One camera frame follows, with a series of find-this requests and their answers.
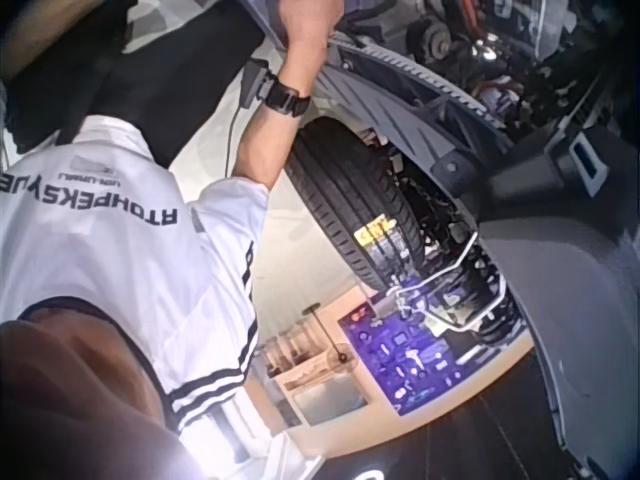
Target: white t-shirt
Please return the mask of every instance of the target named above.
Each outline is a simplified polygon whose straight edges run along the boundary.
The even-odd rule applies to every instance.
[[[89,302],[142,351],[182,429],[246,378],[267,197],[231,178],[185,204],[135,127],[89,117],[73,144],[0,177],[0,321],[50,298]]]

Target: black pants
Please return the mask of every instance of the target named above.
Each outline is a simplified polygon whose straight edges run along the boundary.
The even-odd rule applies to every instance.
[[[135,52],[109,58],[109,49],[122,46],[126,3],[118,9],[105,2],[9,84],[8,128],[19,151],[70,121],[101,114],[140,129],[156,163],[168,168],[264,38],[239,2],[224,0]]]

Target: forearm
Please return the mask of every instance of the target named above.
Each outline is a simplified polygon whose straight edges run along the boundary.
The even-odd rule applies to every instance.
[[[292,46],[278,79],[283,85],[298,90],[301,97],[307,97],[325,56],[324,47]],[[299,124],[300,118],[260,106],[242,136],[232,175],[261,183],[271,190],[287,161]]]

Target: car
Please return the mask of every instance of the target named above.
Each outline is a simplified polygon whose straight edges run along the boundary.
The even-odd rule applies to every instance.
[[[284,52],[277,3],[243,2]],[[300,197],[362,282],[435,335],[500,348],[526,322],[579,472],[637,472],[637,5],[345,12],[314,91],[342,115],[299,131]]]

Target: hand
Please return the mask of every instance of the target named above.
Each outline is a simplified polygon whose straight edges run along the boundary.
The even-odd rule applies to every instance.
[[[342,15],[343,0],[280,0],[289,50],[326,52],[329,35]]]

